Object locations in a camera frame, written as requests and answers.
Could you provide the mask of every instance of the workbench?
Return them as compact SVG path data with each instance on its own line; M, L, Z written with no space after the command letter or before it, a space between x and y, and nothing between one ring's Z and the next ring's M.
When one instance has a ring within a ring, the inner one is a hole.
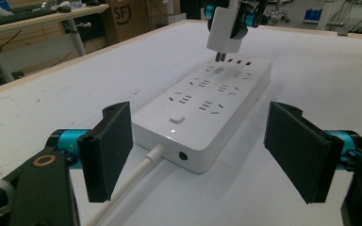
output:
M101 110L132 113L216 55L205 22L184 21L0 87L0 178L40 151L57 129L91 129ZM362 39L336 33L250 28L240 53L272 60L271 81L209 170L162 159L109 211L102 225L342 225L352 173L337 171L326 203L305 204L263 145L270 101L294 105L320 129L362 136ZM119 181L148 153L134 145ZM71 171L81 222L89 203Z
M77 50L80 56L84 56L86 54L85 49L78 34L74 18L94 13L101 13L107 8L108 5L101 5L97 7L86 7L83 5L82 8L73 8L72 11L68 13L55 13L16 23L0 25L0 34L22 30L41 24L63 21L67 21L71 29L71 33L68 35L28 45L24 48L19 48L13 51L0 53L0 73L4 77L5 81L14 81L15 78L11 74L13 72L43 62L44 60L67 54L73 50Z

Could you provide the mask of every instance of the office chair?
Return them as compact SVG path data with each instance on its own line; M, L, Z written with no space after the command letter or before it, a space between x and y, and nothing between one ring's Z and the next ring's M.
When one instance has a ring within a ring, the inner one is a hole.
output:
M286 10L280 9L282 5L281 0L277 0L275 4L275 9L268 10L269 18L273 24L277 24L276 16L281 15L281 20L285 20L286 23L289 23L290 19L288 17L288 12Z

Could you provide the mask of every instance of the power switch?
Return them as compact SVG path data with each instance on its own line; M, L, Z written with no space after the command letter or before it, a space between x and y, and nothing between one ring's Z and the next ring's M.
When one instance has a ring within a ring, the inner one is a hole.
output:
M180 115L180 114L175 114L175 115L170 117L170 121L175 123L175 124L179 124L179 123L183 122L184 119L185 119L185 117Z

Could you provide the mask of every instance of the white power strip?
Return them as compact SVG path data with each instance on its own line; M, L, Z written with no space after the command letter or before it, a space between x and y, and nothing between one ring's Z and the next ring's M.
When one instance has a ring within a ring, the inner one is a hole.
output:
M266 59L209 60L132 117L134 141L197 173L205 172L270 80Z

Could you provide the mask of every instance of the brown box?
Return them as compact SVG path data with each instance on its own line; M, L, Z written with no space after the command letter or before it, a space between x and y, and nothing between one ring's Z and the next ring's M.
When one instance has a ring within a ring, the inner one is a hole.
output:
M110 0L102 13L107 44L115 44L151 31L146 0Z

